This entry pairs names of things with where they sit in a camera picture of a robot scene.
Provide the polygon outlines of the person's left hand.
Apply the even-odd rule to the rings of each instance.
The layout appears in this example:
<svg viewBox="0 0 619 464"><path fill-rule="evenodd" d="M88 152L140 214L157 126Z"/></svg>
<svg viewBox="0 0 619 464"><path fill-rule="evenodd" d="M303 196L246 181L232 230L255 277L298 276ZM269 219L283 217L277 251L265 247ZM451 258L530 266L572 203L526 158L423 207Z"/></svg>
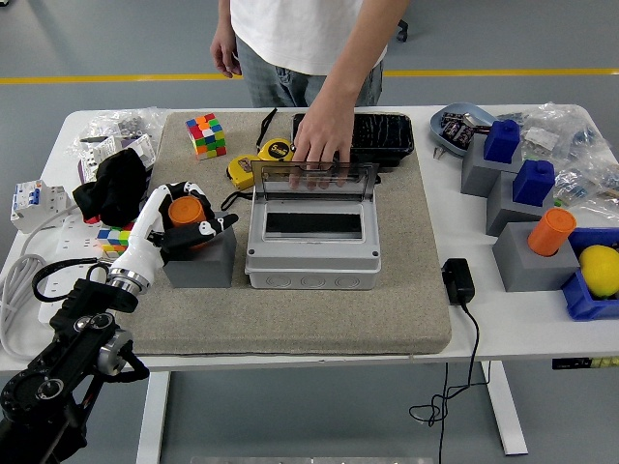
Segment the person's left hand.
<svg viewBox="0 0 619 464"><path fill-rule="evenodd" d="M314 101L302 119L294 138L293 161L306 168L340 167L351 162L355 104Z"/></svg>

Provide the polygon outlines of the person's right hand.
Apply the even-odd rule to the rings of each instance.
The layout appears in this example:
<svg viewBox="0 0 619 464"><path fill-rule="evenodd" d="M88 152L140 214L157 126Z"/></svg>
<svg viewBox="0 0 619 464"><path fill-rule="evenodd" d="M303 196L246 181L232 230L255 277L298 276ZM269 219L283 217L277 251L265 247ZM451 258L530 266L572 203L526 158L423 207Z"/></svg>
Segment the person's right hand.
<svg viewBox="0 0 619 464"><path fill-rule="evenodd" d="M219 25L210 46L214 66L226 78L241 76L236 35L231 27Z"/></svg>

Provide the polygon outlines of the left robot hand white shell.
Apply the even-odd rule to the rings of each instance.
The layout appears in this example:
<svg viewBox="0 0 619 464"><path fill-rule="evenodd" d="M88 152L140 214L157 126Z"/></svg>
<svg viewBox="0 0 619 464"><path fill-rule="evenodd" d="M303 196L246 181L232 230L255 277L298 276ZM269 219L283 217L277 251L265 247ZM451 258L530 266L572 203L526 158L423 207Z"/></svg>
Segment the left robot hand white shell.
<svg viewBox="0 0 619 464"><path fill-rule="evenodd" d="M238 220L237 215L227 214L173 226L168 207L177 199L196 200L203 212L211 210L203 190L195 183L180 182L155 188L133 225L128 248L110 266L109 285L134 295L146 292L170 252L203 245Z"/></svg>

